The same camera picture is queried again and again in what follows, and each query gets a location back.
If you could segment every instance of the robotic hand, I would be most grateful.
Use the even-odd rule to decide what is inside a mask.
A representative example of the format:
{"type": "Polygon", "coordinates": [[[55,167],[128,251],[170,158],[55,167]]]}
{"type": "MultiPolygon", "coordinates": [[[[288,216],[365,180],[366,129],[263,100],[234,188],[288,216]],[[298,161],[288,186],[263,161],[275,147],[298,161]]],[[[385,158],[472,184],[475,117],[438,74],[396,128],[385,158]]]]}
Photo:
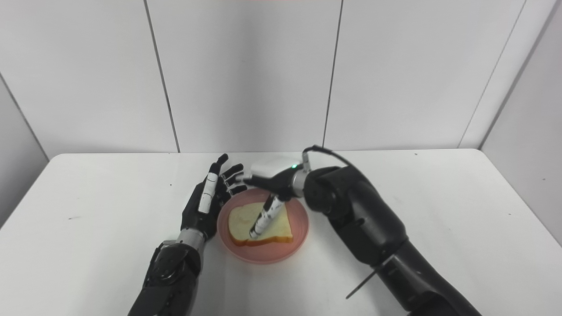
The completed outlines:
{"type": "Polygon", "coordinates": [[[205,242],[216,233],[220,209],[236,193],[236,176],[244,166],[238,164],[220,174],[228,159],[222,155],[211,165],[205,179],[195,186],[182,213],[178,239],[164,241],[155,251],[129,316],[189,315],[197,292],[205,242]]]}
{"type": "Polygon", "coordinates": [[[276,170],[273,175],[257,172],[239,179],[282,200],[304,197],[310,209],[326,215],[355,258],[374,269],[362,284],[377,273],[412,316],[480,315],[417,251],[398,216],[349,161],[323,147],[312,146],[304,150],[302,164],[285,164],[284,169],[276,170]],[[312,171],[309,151],[334,156],[347,166],[312,171]]]}

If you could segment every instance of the white table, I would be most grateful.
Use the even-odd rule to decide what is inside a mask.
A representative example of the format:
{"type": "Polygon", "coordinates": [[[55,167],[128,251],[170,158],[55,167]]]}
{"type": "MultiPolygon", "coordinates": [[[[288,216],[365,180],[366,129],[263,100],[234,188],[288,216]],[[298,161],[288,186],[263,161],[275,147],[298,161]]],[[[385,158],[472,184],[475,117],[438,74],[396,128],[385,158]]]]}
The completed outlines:
{"type": "MultiPolygon", "coordinates": [[[[483,315],[560,315],[562,249],[476,150],[343,152],[413,244],[483,315]]],[[[262,155],[231,154],[249,165],[262,155]]],[[[298,153],[287,155],[298,156],[298,153]]],[[[219,154],[55,157],[0,229],[0,315],[126,315],[154,248],[178,234],[219,154]]],[[[312,166],[333,164],[314,154],[312,166]]],[[[192,315],[405,315],[321,214],[291,258],[250,265],[205,249],[192,315]]]]}

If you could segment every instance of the plate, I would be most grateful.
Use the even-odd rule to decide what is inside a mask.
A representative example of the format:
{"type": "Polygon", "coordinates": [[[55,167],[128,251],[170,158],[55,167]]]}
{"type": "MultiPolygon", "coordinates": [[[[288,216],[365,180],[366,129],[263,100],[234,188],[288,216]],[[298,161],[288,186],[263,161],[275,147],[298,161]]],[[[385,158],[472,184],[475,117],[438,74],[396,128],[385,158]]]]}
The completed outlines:
{"type": "Polygon", "coordinates": [[[293,255],[304,243],[309,233],[309,217],[302,204],[295,198],[285,203],[287,217],[291,225],[293,242],[271,242],[261,246],[237,246],[230,239],[228,216],[239,206],[265,202],[269,192],[262,189],[249,189],[233,196],[224,206],[217,220],[217,232],[226,248],[237,258],[253,264],[271,264],[293,255]]]}

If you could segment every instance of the white bread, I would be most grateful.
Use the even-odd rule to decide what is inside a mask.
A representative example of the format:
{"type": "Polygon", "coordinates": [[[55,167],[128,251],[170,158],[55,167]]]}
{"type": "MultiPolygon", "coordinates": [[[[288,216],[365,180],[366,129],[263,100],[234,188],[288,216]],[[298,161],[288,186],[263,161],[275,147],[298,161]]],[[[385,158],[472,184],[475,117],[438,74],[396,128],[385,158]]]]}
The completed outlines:
{"type": "Polygon", "coordinates": [[[293,242],[287,209],[282,206],[279,214],[271,221],[260,237],[250,239],[250,228],[264,207],[263,202],[235,207],[228,216],[230,239],[237,246],[259,246],[270,242],[293,242]]]}

